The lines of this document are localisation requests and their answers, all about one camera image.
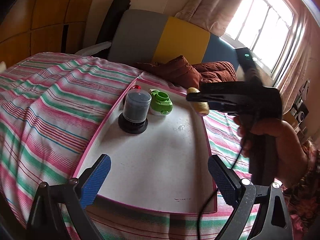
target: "hand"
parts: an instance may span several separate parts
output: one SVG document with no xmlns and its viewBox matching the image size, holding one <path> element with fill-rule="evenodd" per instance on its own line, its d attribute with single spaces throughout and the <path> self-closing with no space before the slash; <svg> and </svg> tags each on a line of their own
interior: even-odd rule
<svg viewBox="0 0 320 240">
<path fill-rule="evenodd" d="M 239 116 L 234 118 L 234 122 L 240 125 L 238 135 L 245 136 L 245 129 L 241 125 Z M 251 133 L 256 135 L 268 134 L 276 138 L 276 148 L 278 153 L 278 171 L 276 178 L 285 187 L 289 188 L 298 183 L 302 176 L 307 172 L 308 158 L 303 152 L 298 136 L 291 125 L 285 121 L 275 118 L 268 118 L 258 121 L 253 125 Z M 250 157 L 251 141 L 247 140 L 243 146 L 241 154 Z"/>
</svg>

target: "striped bed sheet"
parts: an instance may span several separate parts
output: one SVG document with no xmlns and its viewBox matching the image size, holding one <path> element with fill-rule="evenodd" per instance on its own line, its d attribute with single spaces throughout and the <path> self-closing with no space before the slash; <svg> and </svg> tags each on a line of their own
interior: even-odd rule
<svg viewBox="0 0 320 240">
<path fill-rule="evenodd" d="M 186 92 L 127 65 L 62 53 L 38 53 L 0 74 L 0 190 L 23 226 L 39 183 L 62 184 L 72 176 L 95 130 L 135 78 Z M 204 123 L 212 154 L 231 167 L 240 150 L 232 117 L 210 111 Z M 248 160 L 241 156 L 235 171 L 250 177 Z M 106 201 L 87 212 L 105 239 L 196 239 L 196 216 L 142 212 Z M 202 239 L 214 239 L 231 212 L 218 194 L 218 212 L 203 216 Z M 241 240 L 256 212 L 254 206 Z M 79 239 L 65 207 L 62 214 L 72 239 Z"/>
</svg>

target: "gold object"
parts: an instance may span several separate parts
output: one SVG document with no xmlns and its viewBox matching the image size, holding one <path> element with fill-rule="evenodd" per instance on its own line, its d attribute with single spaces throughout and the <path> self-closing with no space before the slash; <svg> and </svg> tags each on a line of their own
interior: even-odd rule
<svg viewBox="0 0 320 240">
<path fill-rule="evenodd" d="M 199 93 L 199 89 L 196 88 L 188 88 L 187 94 L 189 93 Z M 209 105 L 207 102 L 191 102 L 193 109 L 200 114 L 201 116 L 206 116 L 209 114 Z"/>
</svg>

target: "blue rubber pad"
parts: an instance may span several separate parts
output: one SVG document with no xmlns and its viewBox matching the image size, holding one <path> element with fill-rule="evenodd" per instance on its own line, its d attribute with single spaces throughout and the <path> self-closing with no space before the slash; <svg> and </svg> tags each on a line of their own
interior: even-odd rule
<svg viewBox="0 0 320 240">
<path fill-rule="evenodd" d="M 81 188 L 80 204 L 83 209 L 93 203 L 110 169 L 111 159 L 108 155 L 104 155 Z"/>
</svg>

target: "yellow cushion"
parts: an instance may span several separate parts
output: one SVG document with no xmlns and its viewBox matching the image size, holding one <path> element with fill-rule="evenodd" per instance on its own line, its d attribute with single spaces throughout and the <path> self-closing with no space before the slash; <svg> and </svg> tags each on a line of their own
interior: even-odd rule
<svg viewBox="0 0 320 240">
<path fill-rule="evenodd" d="M 153 55 L 153 62 L 167 63 L 183 55 L 190 64 L 202 61 L 210 39 L 204 29 L 180 19 L 169 17 Z"/>
</svg>

